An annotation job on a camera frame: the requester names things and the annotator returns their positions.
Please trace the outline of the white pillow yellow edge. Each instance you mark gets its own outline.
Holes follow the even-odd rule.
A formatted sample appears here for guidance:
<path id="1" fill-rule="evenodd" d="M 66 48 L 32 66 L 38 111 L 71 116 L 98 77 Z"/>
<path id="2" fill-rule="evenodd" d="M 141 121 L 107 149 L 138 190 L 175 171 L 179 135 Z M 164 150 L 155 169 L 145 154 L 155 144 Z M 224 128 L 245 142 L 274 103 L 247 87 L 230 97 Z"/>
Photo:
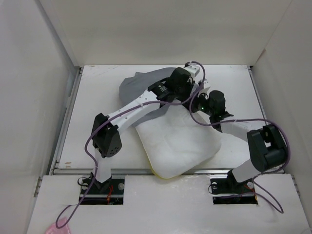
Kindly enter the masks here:
<path id="1" fill-rule="evenodd" d="M 156 176 L 174 178 L 218 153 L 221 137 L 212 127 L 199 125 L 195 120 L 205 123 L 199 114 L 190 116 L 179 105 L 170 106 L 164 115 L 136 126 Z"/>

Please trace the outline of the grey pillowcase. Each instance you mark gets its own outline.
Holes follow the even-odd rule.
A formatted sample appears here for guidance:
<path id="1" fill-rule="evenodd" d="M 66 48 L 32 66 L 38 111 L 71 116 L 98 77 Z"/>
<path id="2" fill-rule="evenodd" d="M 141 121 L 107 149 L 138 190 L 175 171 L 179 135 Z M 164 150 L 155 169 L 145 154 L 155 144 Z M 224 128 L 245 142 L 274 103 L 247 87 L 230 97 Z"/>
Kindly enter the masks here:
<path id="1" fill-rule="evenodd" d="M 169 77 L 174 69 L 174 67 L 166 67 L 147 73 L 136 72 L 133 77 L 125 78 L 119 86 L 119 99 L 122 106 L 125 106 L 138 98 L 150 85 L 163 78 Z M 168 109 L 169 105 L 164 105 L 160 109 L 150 112 L 140 118 L 132 124 L 132 126 L 137 127 L 141 123 L 161 117 L 166 114 Z"/>

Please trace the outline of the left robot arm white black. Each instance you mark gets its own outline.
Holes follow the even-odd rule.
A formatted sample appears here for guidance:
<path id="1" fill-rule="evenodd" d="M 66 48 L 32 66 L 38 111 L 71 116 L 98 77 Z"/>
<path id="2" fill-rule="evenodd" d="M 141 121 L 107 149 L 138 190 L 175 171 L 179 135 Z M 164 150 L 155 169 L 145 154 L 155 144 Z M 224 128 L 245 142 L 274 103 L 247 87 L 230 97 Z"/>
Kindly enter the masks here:
<path id="1" fill-rule="evenodd" d="M 98 158 L 110 158 L 122 147 L 120 135 L 148 113 L 178 99 L 186 102 L 200 68 L 188 65 L 177 67 L 171 75 L 150 85 L 139 97 L 123 108 L 104 116 L 95 117 L 92 128 L 92 145 Z"/>

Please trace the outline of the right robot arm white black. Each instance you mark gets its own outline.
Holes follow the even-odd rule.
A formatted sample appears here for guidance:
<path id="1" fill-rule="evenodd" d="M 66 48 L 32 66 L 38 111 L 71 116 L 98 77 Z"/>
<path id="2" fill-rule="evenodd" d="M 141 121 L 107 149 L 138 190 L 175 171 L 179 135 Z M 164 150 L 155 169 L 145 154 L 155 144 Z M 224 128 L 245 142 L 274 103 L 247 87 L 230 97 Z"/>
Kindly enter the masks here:
<path id="1" fill-rule="evenodd" d="M 209 116 L 209 127 L 248 144 L 247 161 L 229 170 L 226 178 L 211 179 L 214 195 L 244 193 L 254 178 L 271 169 L 281 170 L 290 159 L 289 143 L 276 123 L 262 118 L 234 119 L 225 104 L 224 94 L 217 90 L 195 94 L 189 104 L 191 114 L 200 111 Z"/>

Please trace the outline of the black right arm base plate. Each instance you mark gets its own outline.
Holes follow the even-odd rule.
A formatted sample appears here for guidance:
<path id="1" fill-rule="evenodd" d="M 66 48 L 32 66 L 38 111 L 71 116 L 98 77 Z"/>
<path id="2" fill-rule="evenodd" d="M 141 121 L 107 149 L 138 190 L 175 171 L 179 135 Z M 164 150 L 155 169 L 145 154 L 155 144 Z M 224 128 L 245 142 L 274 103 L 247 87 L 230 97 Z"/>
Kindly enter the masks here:
<path id="1" fill-rule="evenodd" d="M 254 183 L 251 179 L 231 184 L 226 178 L 211 178 L 210 193 L 214 205 L 257 205 Z"/>

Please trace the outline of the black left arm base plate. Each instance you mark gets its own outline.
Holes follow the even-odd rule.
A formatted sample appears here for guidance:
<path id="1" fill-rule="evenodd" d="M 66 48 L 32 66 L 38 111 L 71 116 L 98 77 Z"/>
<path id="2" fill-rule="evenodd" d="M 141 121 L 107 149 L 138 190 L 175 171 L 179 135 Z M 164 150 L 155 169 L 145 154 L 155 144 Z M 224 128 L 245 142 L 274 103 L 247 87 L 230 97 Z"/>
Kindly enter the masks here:
<path id="1" fill-rule="evenodd" d="M 94 182 L 81 205 L 123 205 L 125 178 L 110 178 L 102 184 Z"/>

